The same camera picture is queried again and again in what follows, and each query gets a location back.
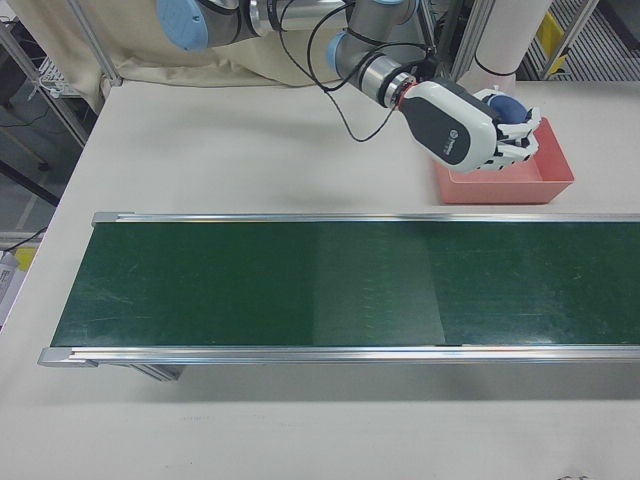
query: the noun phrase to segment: metal rail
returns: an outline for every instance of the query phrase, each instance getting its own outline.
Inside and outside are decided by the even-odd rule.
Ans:
[[[91,52],[93,52],[93,56],[96,58],[98,65],[100,65],[102,72],[107,77],[112,87],[119,87],[122,85],[122,77],[116,70],[116,67],[113,65],[111,58],[109,58],[106,49],[96,35],[91,22],[82,9],[82,6],[77,0],[67,0],[67,5],[69,5],[73,15],[76,17],[78,25],[80,26],[82,33],[84,33],[87,43],[89,44],[89,48],[91,49]]]

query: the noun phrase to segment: black cable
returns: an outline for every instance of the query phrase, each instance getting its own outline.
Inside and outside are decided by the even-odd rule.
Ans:
[[[410,42],[394,42],[394,43],[385,43],[382,44],[374,49],[372,49],[371,51],[367,52],[366,55],[363,56],[363,58],[358,62],[358,64],[354,67],[354,69],[349,72],[349,75],[347,75],[342,82],[340,82],[339,85],[335,86],[335,87],[327,87],[326,85],[323,85],[318,78],[315,76],[315,72],[312,71],[312,65],[311,65],[311,44],[313,41],[313,38],[315,37],[316,32],[320,29],[320,26],[322,26],[322,24],[324,22],[326,22],[327,20],[329,20],[329,18],[331,18],[333,15],[336,15],[337,13],[341,12],[342,10],[345,10],[346,8],[350,7],[351,5],[353,5],[353,3],[348,3],[345,5],[342,5],[334,10],[332,10],[331,12],[329,12],[327,15],[325,15],[313,28],[312,33],[309,37],[309,41],[307,42],[307,60],[308,60],[308,64],[309,64],[309,68],[311,70],[311,72],[308,72],[304,69],[304,67],[302,65],[300,65],[300,63],[298,63],[298,61],[293,58],[293,55],[291,54],[291,52],[289,51],[289,49],[287,48],[285,42],[284,42],[284,36],[282,35],[282,32],[286,32],[286,30],[282,27],[282,22],[284,20],[285,14],[287,12],[287,10],[289,9],[289,7],[291,6],[291,4],[294,2],[295,0],[289,0],[287,2],[287,4],[285,5],[285,7],[282,9],[282,13],[280,14],[280,18],[279,18],[279,30],[278,30],[278,37],[280,39],[280,44],[282,45],[282,49],[285,52],[285,54],[287,55],[287,57],[289,57],[289,60],[291,60],[291,62],[298,68],[298,70],[300,70],[307,78],[309,78],[309,80],[311,80],[318,88],[320,88],[322,90],[322,92],[329,97],[329,100],[331,100],[331,103],[333,104],[333,106],[336,108],[338,115],[340,116],[340,119],[342,120],[342,123],[345,126],[345,129],[347,130],[347,133],[349,134],[349,136],[355,140],[356,142],[359,143],[363,143],[363,142],[367,142],[369,140],[371,140],[373,137],[375,137],[378,133],[380,133],[380,131],[386,126],[387,122],[389,121],[389,119],[391,118],[391,114],[393,114],[393,112],[395,111],[397,105],[394,105],[390,110],[389,113],[387,114],[387,116],[385,117],[385,119],[383,120],[383,122],[380,124],[380,126],[378,128],[376,128],[371,134],[367,135],[364,138],[358,138],[354,135],[351,126],[349,125],[349,122],[347,121],[344,113],[342,112],[342,109],[340,108],[340,105],[338,105],[338,102],[335,100],[335,98],[333,98],[333,96],[331,95],[330,92],[334,92],[336,90],[338,90],[339,88],[342,88],[344,85],[346,85],[349,80],[356,74],[358,73],[358,71],[360,70],[360,68],[362,68],[362,66],[371,58],[372,55],[374,55],[375,53],[377,53],[379,50],[386,48],[386,47],[390,47],[390,46],[415,46],[418,48],[422,48],[426,50],[426,45],[422,45],[422,44],[417,44],[417,43],[410,43]]]
[[[2,125],[0,124],[0,128],[16,128],[16,127],[30,127],[31,125],[33,125],[35,122],[37,122],[38,120],[43,119],[44,117],[46,117],[49,114],[49,111],[51,110],[51,107],[49,107],[47,105],[46,110],[44,111],[44,113],[42,113],[41,115],[38,115],[36,118],[28,121],[27,123],[14,123],[12,125]]]
[[[10,246],[9,248],[6,248],[4,250],[2,250],[3,253],[7,253],[10,252],[12,250],[15,250],[16,248],[19,248],[20,246],[24,245],[27,242],[30,242],[31,240],[33,240],[34,238],[36,238],[38,235],[43,234],[44,232],[47,231],[47,228],[49,227],[43,227],[40,230],[38,230],[36,233],[34,233],[33,235],[31,235],[29,238],[27,238],[26,240],[22,240],[18,243],[16,243],[15,245]]]

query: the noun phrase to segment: pink tray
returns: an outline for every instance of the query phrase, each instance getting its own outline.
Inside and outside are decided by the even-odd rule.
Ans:
[[[444,203],[549,203],[574,181],[551,125],[542,119],[535,133],[538,153],[526,162],[499,172],[453,172],[434,162]]]

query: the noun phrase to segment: blue object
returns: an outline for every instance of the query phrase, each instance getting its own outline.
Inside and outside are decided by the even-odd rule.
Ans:
[[[329,45],[327,45],[327,63],[336,73],[338,73],[338,69],[336,67],[336,51],[338,50],[340,41],[345,35],[346,32],[338,32],[336,36],[331,39]]]
[[[518,100],[509,95],[495,95],[487,104],[500,114],[502,123],[525,123],[527,121],[527,109]]]
[[[204,50],[209,31],[197,0],[157,0],[156,10],[164,33],[183,50]]]

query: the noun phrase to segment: green conveyor belt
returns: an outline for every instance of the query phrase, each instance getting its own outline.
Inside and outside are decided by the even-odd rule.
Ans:
[[[52,347],[640,344],[640,224],[99,223]]]

